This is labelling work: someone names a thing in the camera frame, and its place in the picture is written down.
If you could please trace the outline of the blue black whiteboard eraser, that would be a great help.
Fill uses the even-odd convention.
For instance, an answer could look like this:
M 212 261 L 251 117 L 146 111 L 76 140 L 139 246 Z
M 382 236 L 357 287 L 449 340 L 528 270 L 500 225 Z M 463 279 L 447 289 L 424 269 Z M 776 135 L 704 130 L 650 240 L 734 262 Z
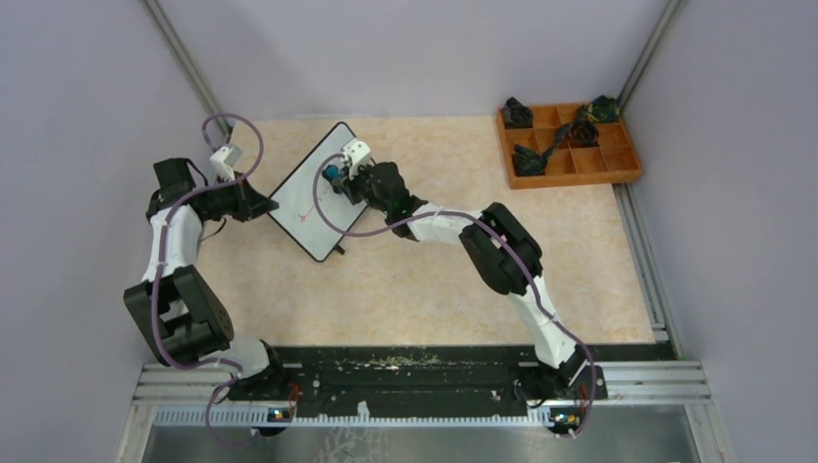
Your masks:
M 341 188 L 343 175 L 337 165 L 329 165 L 322 170 L 321 175 L 334 189 Z

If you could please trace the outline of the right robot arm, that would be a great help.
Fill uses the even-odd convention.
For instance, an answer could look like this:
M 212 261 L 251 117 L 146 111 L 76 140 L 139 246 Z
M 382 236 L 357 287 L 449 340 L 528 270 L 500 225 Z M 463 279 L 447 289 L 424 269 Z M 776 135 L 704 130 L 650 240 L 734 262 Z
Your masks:
M 588 345 L 559 320 L 543 276 L 541 247 L 503 204 L 478 212 L 431 204 L 411 194 L 394 162 L 321 172 L 335 193 L 383 213 L 385 231 L 416 242 L 460 246 L 481 280 L 508 298 L 532 338 L 543 383 L 538 398 L 574 395 L 590 403 L 603 377 Z

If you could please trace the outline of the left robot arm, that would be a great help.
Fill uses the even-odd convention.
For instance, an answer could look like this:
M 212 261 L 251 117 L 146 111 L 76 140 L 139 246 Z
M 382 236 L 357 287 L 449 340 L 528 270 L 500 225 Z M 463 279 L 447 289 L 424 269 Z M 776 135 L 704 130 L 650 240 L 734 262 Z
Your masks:
M 187 158 L 153 166 L 158 187 L 146 217 L 152 229 L 149 267 L 123 293 L 123 302 L 155 358 L 165 367 L 227 372 L 227 397 L 235 401 L 282 397 L 289 374 L 264 340 L 238 335 L 226 306 L 197 269 L 209 222 L 249 222 L 279 205 L 248 181 L 206 182 Z

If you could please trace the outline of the white whiteboard black frame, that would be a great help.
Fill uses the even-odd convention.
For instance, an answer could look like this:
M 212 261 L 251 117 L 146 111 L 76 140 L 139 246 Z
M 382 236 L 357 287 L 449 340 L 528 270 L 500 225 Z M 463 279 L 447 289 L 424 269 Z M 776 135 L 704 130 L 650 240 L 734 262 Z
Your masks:
M 354 138 L 347 123 L 335 123 L 270 195 L 279 207 L 269 216 L 316 262 L 325 261 L 338 248 L 342 234 L 326 225 L 315 206 L 320 204 L 330 222 L 346 231 L 367 209 L 366 204 L 352 204 L 335 193 L 321 176 L 322 163 Z

